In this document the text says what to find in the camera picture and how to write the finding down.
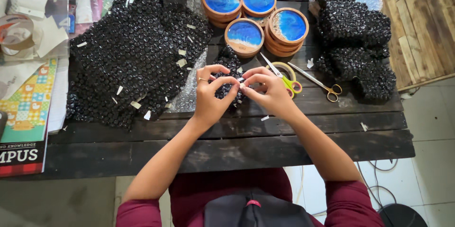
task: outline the white tile floor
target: white tile floor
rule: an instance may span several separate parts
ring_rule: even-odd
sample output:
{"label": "white tile floor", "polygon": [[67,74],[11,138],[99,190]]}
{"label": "white tile floor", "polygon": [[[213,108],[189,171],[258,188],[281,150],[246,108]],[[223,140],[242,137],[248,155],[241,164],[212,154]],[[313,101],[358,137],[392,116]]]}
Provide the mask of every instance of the white tile floor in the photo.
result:
{"label": "white tile floor", "polygon": [[[391,171],[377,171],[379,185],[389,189],[398,203],[416,210],[430,227],[451,227],[455,222],[454,102],[455,78],[422,87],[405,100],[403,107],[414,135],[416,157],[398,160]],[[393,164],[379,160],[377,166],[387,169]],[[367,183],[375,185],[373,166],[368,162],[359,165]],[[312,214],[326,209],[324,183],[314,166],[286,167],[285,171],[294,203]],[[0,226],[115,226],[117,207],[132,179],[0,181]],[[379,196],[383,205],[394,202],[383,189]],[[378,203],[373,198],[371,201],[378,209]],[[168,192],[160,199],[160,210],[162,226],[172,227]],[[316,218],[323,223],[326,214]]]}

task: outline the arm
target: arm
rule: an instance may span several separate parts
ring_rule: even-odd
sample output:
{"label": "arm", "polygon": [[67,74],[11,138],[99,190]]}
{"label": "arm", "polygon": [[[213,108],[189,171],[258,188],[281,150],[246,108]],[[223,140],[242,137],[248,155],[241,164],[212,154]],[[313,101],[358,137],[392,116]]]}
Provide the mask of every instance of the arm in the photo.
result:
{"label": "arm", "polygon": [[[196,111],[184,128],[170,140],[134,178],[123,196],[128,200],[158,199],[174,180],[188,150],[205,131],[215,124],[237,95],[240,83],[232,76],[220,77],[208,84],[211,73],[229,73],[222,65],[209,65],[197,70]],[[223,84],[234,84],[222,100],[215,91]]]}
{"label": "arm", "polygon": [[[243,78],[246,80],[242,92],[289,123],[325,181],[362,180],[351,158],[295,105],[280,78],[265,67],[251,69],[243,74]],[[257,82],[266,85],[248,88]]]}

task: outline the masking tape roll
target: masking tape roll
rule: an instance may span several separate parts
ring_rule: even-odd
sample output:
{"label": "masking tape roll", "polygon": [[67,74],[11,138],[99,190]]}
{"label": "masking tape roll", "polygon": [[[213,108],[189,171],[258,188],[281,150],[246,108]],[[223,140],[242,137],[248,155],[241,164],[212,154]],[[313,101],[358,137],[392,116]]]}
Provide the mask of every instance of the masking tape roll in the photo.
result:
{"label": "masking tape roll", "polygon": [[33,42],[33,22],[26,15],[13,14],[0,18],[0,45],[10,50],[25,50]]}
{"label": "masking tape roll", "polygon": [[282,68],[284,69],[288,74],[289,74],[289,80],[291,81],[296,81],[296,77],[295,77],[295,72],[292,70],[291,66],[285,64],[285,63],[282,63],[282,62],[273,62],[272,63],[276,68]]}

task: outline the hand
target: hand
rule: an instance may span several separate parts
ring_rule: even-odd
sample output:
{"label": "hand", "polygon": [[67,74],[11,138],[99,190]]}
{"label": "hand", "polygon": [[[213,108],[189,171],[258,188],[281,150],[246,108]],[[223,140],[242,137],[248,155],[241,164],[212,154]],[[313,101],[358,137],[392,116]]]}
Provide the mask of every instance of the hand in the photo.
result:
{"label": "hand", "polygon": [[[192,119],[198,123],[198,126],[205,130],[209,129],[221,118],[231,102],[234,101],[240,87],[240,82],[232,76],[215,79],[211,75],[211,73],[219,72],[227,74],[230,70],[220,64],[215,64],[200,68],[196,73],[196,110]],[[206,81],[209,79],[213,80],[210,84]],[[229,93],[223,99],[216,98],[215,91],[227,83],[233,85]]]}
{"label": "hand", "polygon": [[[245,86],[241,88],[242,93],[276,117],[290,122],[296,113],[301,113],[289,96],[282,79],[269,69],[265,67],[254,68],[245,72],[242,78],[245,79],[243,82]],[[248,87],[256,82],[260,82],[262,85],[255,89]]]}

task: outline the scissors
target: scissors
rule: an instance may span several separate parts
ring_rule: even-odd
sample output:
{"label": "scissors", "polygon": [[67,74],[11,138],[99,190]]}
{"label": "scissors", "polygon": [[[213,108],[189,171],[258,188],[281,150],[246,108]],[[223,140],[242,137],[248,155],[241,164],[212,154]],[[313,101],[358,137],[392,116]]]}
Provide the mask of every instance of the scissors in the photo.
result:
{"label": "scissors", "polygon": [[272,71],[275,73],[278,78],[281,78],[282,81],[284,82],[284,86],[286,86],[286,90],[289,93],[289,96],[291,98],[294,97],[294,94],[298,94],[302,91],[302,85],[298,81],[293,81],[287,79],[283,74],[281,74],[278,69],[261,53],[261,56],[264,57],[264,60],[267,62],[267,64],[270,66]]}
{"label": "scissors", "polygon": [[[343,90],[341,89],[341,87],[337,84],[333,85],[332,88],[328,88],[326,87],[324,84],[322,84],[319,80],[317,80],[315,77],[311,76],[310,74],[308,74],[306,71],[302,70],[301,68],[293,65],[292,63],[287,63],[288,65],[292,66],[294,69],[296,69],[299,73],[305,75],[305,77],[307,77],[308,79],[312,80],[313,82],[315,82],[316,84],[318,84],[319,86],[321,86],[322,88],[324,88],[325,90],[328,91],[327,93],[327,99],[331,102],[338,102],[338,95],[341,94],[343,92]],[[336,92],[333,90],[333,88],[337,88],[337,90],[339,89],[339,92]],[[333,95],[335,97],[335,100],[332,100],[330,99],[330,95]]]}

